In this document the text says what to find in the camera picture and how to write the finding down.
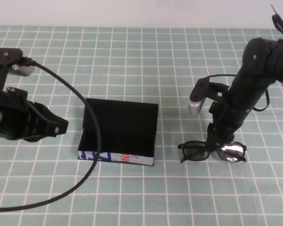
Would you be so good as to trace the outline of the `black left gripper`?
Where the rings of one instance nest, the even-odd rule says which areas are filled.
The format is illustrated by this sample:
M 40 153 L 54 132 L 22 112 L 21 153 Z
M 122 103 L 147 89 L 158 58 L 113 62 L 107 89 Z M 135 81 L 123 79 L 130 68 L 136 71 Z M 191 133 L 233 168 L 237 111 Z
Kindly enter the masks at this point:
M 27 92 L 0 91 L 0 138 L 37 142 L 65 134 L 68 121 L 45 105 L 27 100 Z

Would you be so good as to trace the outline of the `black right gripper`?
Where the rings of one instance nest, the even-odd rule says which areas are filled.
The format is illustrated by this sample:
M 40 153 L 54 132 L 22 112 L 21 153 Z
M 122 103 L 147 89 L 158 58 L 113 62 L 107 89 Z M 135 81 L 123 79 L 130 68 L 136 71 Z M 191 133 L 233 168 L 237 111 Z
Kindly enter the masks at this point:
M 235 131 L 242 126 L 240 115 L 222 96 L 215 93 L 208 97 L 213 100 L 209 109 L 213 121 L 207 128 L 206 158 L 212 152 L 218 151 L 219 146 L 232 142 Z

